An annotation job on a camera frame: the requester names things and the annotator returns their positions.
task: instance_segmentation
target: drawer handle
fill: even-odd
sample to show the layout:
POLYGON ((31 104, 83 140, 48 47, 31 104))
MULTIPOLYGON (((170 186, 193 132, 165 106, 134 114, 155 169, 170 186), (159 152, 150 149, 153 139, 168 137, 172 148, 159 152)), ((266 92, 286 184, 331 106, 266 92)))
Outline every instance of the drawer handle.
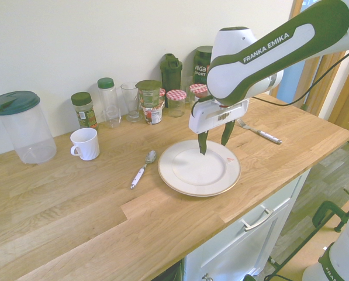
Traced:
POLYGON ((245 232, 250 231, 250 230, 252 230, 254 228, 257 228, 259 225, 263 224, 267 219, 269 219, 273 215, 274 210, 265 209, 264 212, 267 213, 267 216, 265 218, 262 218, 261 220, 257 221, 253 225, 249 225, 248 223, 246 223, 246 221, 244 219, 242 219, 241 222, 243 222, 243 224, 245 226, 244 231, 245 232))

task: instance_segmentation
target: franka emika robot arm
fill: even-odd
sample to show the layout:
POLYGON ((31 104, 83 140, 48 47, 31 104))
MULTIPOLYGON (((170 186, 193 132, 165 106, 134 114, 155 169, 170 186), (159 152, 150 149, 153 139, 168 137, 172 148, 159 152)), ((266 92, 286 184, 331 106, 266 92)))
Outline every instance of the franka emika robot arm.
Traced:
POLYGON ((349 0, 321 0, 260 40, 247 28, 221 29, 207 76, 210 96, 195 104, 189 122, 201 153, 208 130, 223 124, 226 144, 249 98, 277 86, 284 68, 343 50, 349 50, 349 0))

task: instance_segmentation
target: fork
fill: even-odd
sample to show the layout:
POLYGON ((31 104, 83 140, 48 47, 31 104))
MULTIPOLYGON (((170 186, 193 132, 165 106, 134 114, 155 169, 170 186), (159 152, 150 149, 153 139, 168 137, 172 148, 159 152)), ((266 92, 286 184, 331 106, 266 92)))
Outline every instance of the fork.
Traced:
POLYGON ((272 136, 272 135, 269 135, 268 133, 265 133, 261 130, 256 130, 250 126, 248 126, 246 123, 244 123, 244 121, 241 119, 241 118, 237 118, 237 121, 239 123, 239 125, 243 128, 243 129, 248 129, 248 130, 251 130, 257 134, 259 134, 260 136, 263 136, 264 138, 266 139, 269 139, 270 141, 280 145, 282 143, 282 141, 280 139, 277 139, 276 137, 272 136))

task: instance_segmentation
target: plate rim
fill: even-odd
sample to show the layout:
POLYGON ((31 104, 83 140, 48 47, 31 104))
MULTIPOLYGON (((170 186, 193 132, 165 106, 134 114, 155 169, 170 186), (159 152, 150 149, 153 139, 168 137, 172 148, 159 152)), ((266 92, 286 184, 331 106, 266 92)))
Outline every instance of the plate rim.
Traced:
MULTIPOLYGON (((213 142, 213 141, 211 141, 211 140, 207 140, 207 144, 208 144, 208 143, 212 143, 212 145, 215 144, 217 147, 220 147, 220 148, 223 147, 223 148, 225 148, 226 150, 228 150, 228 151, 227 151, 228 153, 231 153, 231 154, 234 156, 234 158, 235 158, 234 161, 236 161, 237 166, 238 166, 238 168, 239 168, 239 173, 238 173, 238 175, 237 175, 235 181, 234 181, 230 186, 224 188, 224 189, 221 190, 221 191, 217 191, 217 192, 215 192, 215 193, 207 193, 207 194, 193 194, 193 193, 188 193, 188 192, 186 192, 186 191, 183 191, 183 190, 180 190, 180 189, 174 187, 172 184, 169 184, 169 183, 167 182, 167 180, 165 180, 165 177, 163 176, 163 174, 162 174, 162 172, 161 172, 161 169, 160 169, 160 164, 161 164, 161 161, 162 161, 162 159, 163 159, 163 155, 165 155, 165 152, 166 152, 167 150, 171 149, 173 146, 178 145, 179 143, 184 143, 184 142, 191 142, 191 143, 192 143, 192 142, 196 142, 196 144, 198 143, 198 141, 197 141, 197 140, 194 140, 194 139, 191 139, 191 140, 183 140, 183 141, 181 141, 181 142, 177 142, 177 143, 175 143, 175 144, 169 146, 168 148, 166 148, 166 150, 163 151, 163 153, 161 154, 161 156, 160 156, 160 158, 159 158, 159 160, 158 160, 158 173, 159 173, 161 179, 163 180, 163 182, 164 182, 167 186, 169 186, 169 187, 172 188, 173 190, 175 190, 175 191, 177 191, 177 192, 179 192, 179 193, 185 194, 185 195, 194 196, 194 197, 211 197, 211 196, 215 196, 215 195, 222 194, 222 193, 226 192, 227 190, 230 190, 232 187, 234 187, 234 186, 236 185, 236 183, 238 182, 238 180, 239 180, 239 178, 240 178, 240 175, 241 175, 241 165, 240 165, 240 162, 239 162, 238 157, 234 154, 234 152, 232 152, 232 151, 231 151, 230 149, 228 149, 227 147, 225 147, 225 146, 223 146, 223 145, 221 145, 221 144, 219 144, 219 143, 217 143, 217 142, 213 142)), ((226 173, 225 173, 224 176, 227 176, 227 175, 228 175, 227 171, 228 171, 228 168, 227 168, 227 165, 226 165, 226 173)))

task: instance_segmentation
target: green pitcher lid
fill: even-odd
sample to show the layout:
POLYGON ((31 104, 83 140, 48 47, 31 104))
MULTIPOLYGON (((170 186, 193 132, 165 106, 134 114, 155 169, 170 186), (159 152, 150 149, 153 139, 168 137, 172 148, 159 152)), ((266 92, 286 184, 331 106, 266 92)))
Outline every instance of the green pitcher lid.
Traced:
POLYGON ((163 87, 163 84, 157 80, 143 80, 138 82, 135 87, 144 91, 154 91, 163 87))
POLYGON ((91 95, 88 92, 77 92, 71 96, 71 103, 78 107, 87 105, 90 102, 92 102, 92 100, 91 95))
POLYGON ((0 115, 21 113, 35 107, 40 98, 30 91, 8 92, 0 95, 0 115))
POLYGON ((112 78, 105 77, 98 80, 98 87, 100 89, 110 89, 115 86, 115 82, 112 78))

